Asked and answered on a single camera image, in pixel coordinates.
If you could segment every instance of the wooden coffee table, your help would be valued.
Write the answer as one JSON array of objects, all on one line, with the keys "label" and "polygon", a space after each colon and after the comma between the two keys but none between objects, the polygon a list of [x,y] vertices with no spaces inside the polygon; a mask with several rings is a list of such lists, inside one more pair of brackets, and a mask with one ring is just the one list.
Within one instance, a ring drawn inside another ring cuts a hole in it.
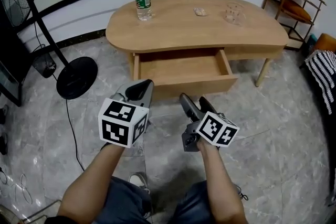
[{"label": "wooden coffee table", "polygon": [[[196,16],[194,8],[208,16]],[[155,100],[229,90],[237,80],[229,60],[266,59],[259,86],[270,60],[288,43],[275,19],[242,0],[152,0],[152,12],[142,22],[134,2],[122,6],[106,37],[128,54],[132,79],[154,81]]]}]

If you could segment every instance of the fan base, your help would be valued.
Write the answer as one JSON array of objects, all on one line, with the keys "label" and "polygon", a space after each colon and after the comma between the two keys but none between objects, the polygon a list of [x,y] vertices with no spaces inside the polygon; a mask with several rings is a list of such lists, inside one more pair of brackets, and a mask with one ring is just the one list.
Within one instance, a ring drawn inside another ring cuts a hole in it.
[{"label": "fan base", "polygon": [[98,74],[96,62],[89,57],[77,58],[69,64],[80,77],[74,75],[71,70],[69,71],[64,67],[56,83],[57,92],[67,100],[75,99],[87,92]]}]

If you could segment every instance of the jeans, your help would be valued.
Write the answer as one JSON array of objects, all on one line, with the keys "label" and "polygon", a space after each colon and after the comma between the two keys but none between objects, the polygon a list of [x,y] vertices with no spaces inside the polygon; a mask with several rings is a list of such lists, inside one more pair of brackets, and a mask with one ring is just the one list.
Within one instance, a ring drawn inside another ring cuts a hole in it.
[{"label": "jeans", "polygon": [[[98,224],[140,224],[152,208],[149,194],[129,182],[113,177]],[[169,224],[215,223],[211,214],[206,181],[194,184],[176,207]]]}]

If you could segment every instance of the gray marble floor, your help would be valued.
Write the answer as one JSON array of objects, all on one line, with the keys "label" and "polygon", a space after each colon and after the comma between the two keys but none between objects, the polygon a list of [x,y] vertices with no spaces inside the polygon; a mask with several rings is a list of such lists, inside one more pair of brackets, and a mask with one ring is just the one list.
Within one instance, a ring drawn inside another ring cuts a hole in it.
[{"label": "gray marble floor", "polygon": [[[91,89],[69,101],[79,156],[86,167],[104,144],[97,115],[104,98],[129,80],[127,59],[105,38],[63,49],[68,60],[92,57],[99,73]],[[62,69],[58,64],[56,76]],[[327,147],[321,117],[298,69],[297,53],[284,51],[272,62],[259,88],[254,86],[263,61],[231,62],[239,79],[227,93],[207,94],[218,110],[240,126],[229,148],[221,149],[226,168],[249,201],[243,201],[249,223],[323,223],[333,208],[328,194]],[[0,156],[10,182],[24,173],[32,204],[22,192],[1,185],[0,203],[24,218],[52,201],[81,173],[67,119],[66,103],[51,77],[30,69],[23,86],[23,106],[10,105],[5,129],[8,155]],[[205,179],[199,153],[183,152],[181,134],[188,119],[177,99],[154,102],[148,131],[124,152],[115,176],[128,179],[144,172],[156,205],[153,223],[165,223],[177,201],[194,182]]]}]

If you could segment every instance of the table leg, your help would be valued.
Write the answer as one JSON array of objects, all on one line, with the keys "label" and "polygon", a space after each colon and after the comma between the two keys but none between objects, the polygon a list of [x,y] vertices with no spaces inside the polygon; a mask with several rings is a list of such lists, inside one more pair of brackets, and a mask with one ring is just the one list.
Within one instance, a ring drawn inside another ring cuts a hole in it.
[{"label": "table leg", "polygon": [[134,55],[133,53],[127,53],[128,63],[130,65],[130,74],[131,79],[133,80],[133,72],[134,72]]},{"label": "table leg", "polygon": [[269,64],[271,63],[271,59],[267,58],[264,62],[264,65],[262,66],[262,69],[261,69],[261,72],[259,74],[259,77],[255,83],[255,86],[256,87],[259,87],[260,84],[262,83],[267,71],[268,71],[268,68],[269,68]]}]

